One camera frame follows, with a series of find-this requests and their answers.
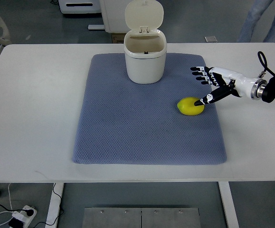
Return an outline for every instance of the white table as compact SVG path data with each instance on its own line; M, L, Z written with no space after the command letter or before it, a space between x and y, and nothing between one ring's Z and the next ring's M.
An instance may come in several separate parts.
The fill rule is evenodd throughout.
M275 44L168 44L206 65L255 77L263 51L275 72ZM220 165L75 164L71 161L93 55L122 44L10 45L0 56L0 182L218 181L229 227L238 227L228 181L275 181L275 100L229 96L216 103L228 159ZM52 193L48 221L58 214Z

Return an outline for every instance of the white trash bin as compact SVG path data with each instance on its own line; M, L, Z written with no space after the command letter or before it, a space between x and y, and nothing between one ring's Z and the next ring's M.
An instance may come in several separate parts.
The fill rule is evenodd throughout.
M156 0L134 0L125 10L127 26L124 53L129 78L135 83L150 84L161 79L165 68L167 41L157 28L164 10Z

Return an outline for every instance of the gray floor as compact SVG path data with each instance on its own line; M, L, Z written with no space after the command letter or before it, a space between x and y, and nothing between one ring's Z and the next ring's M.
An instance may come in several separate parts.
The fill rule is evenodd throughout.
M165 11L160 30L169 43L204 43L204 36L212 35L219 42L235 42L252 5L250 0L160 2ZM262 42L274 13L275 1L259 21L252 42ZM112 42L111 34L87 29L89 24L103 23L100 14L66 17L60 13L58 5L50 4L50 0L0 0L0 15L16 44ZM0 186L7 191L6 184ZM14 187L14 200L21 203L18 206L33 204L38 208L38 221L45 219L51 185L43 188L41 184L14 184ZM275 228L275 182L233 182L230 187L241 228ZM0 200L8 205L5 193L3 197ZM98 205L198 207L203 228L225 227L216 183L66 184L65 214L58 227L80 228L84 207Z

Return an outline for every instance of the metal plate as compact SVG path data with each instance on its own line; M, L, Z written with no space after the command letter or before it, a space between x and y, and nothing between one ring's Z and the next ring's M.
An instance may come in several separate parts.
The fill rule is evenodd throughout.
M142 228L200 228L198 208L143 208Z
M140 208L85 208L83 228L141 228Z
M200 228L198 208L85 208L83 228Z

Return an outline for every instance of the open lid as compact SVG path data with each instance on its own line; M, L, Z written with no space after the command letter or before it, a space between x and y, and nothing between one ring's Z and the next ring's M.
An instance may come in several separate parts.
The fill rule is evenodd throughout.
M156 0L134 0L127 5L124 13L127 26L131 30L157 29L162 24L164 9Z

